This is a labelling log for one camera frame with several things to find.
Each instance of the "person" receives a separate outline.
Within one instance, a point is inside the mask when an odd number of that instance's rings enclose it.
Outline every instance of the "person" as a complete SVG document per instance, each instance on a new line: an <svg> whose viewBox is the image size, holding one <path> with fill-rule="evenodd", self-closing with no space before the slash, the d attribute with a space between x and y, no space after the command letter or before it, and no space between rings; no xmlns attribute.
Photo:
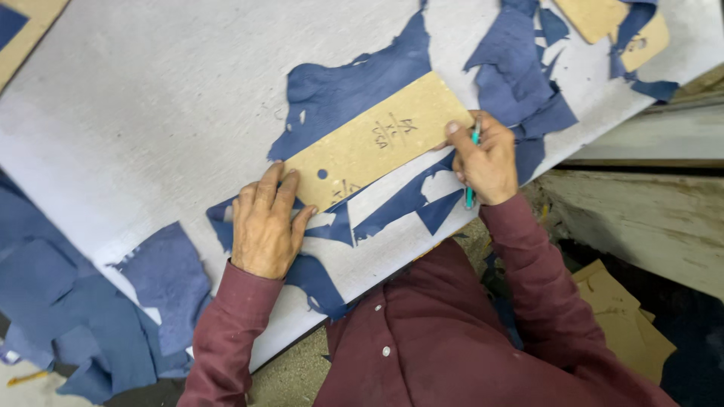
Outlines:
<svg viewBox="0 0 724 407"><path fill-rule="evenodd" d="M485 112L480 145L447 125L453 169L480 201L505 262L523 351L478 283L465 253L444 240L408 272L327 323L332 366L315 406L676 406L606 348L591 307L518 193L514 137ZM234 200L234 245L216 298L194 332L195 364L179 406L245 406L252 342L266 328L300 250L307 206L290 221L300 175L284 163Z"/></svg>

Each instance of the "fingernail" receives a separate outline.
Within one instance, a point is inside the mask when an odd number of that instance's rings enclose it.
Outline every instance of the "fingernail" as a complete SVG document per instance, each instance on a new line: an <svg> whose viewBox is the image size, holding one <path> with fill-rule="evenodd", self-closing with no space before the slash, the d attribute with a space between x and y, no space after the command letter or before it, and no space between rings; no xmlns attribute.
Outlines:
<svg viewBox="0 0 724 407"><path fill-rule="evenodd" d="M447 123L447 134L448 135L455 133L459 129L460 129L460 125L455 120L453 120L450 123Z"/></svg>

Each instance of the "pen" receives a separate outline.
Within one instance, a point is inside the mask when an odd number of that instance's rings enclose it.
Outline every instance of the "pen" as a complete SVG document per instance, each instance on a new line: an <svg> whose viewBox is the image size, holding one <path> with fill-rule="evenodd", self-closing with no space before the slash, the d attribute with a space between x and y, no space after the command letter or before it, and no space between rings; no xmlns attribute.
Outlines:
<svg viewBox="0 0 724 407"><path fill-rule="evenodd" d="M475 130L473 131L472 139L473 143L475 145L478 145L480 142L480 115L475 118ZM465 209L472 209L473 208L473 188L467 187L465 188Z"/></svg>

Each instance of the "white cutting table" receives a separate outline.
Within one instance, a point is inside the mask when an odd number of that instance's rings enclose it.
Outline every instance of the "white cutting table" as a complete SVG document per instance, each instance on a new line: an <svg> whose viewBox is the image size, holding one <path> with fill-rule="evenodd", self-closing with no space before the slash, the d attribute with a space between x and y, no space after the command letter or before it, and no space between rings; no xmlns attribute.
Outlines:
<svg viewBox="0 0 724 407"><path fill-rule="evenodd" d="M266 152L285 125L287 73L384 48L417 8L417 0L71 0L0 98L0 166L134 301L128 281L105 265L177 220L215 292L227 255L204 212L269 165ZM471 109L476 69L461 68L499 9L498 0L430 0L425 13L432 67ZM719 0L662 0L660 10L671 42L639 70L642 80L685 83L724 61ZM537 175L653 102L608 80L609 46L573 31L546 51L549 62L565 47L553 77L580 123L546 137ZM360 193L349 203L352 226L446 153L425 154ZM448 175L424 193L459 188ZM356 248L306 238L303 250L350 301L474 214L459 206L435 236L410 214ZM251 369L322 319L286 286Z"/></svg>

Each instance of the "shirt sleeve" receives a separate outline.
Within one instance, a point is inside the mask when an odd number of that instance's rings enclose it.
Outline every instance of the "shirt sleeve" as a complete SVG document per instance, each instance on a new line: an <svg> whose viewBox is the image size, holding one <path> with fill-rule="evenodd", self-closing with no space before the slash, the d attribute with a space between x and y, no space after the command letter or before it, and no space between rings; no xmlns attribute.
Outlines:
<svg viewBox="0 0 724 407"><path fill-rule="evenodd" d="M193 332L195 362L179 407L246 406L251 346L266 329L283 285L227 262L219 291Z"/></svg>
<svg viewBox="0 0 724 407"><path fill-rule="evenodd" d="M676 406L660 387L626 368L606 347L591 306L581 299L560 252L521 194L499 205L481 206L480 217L495 253L505 262L525 352L582 379L591 389L607 389L607 394L616 395L612 405Z"/></svg>
<svg viewBox="0 0 724 407"><path fill-rule="evenodd" d="M548 241L525 197L519 193L499 205L481 206L480 215L495 253L505 262L523 341L528 345L580 338L605 346L591 306L581 300L560 252Z"/></svg>

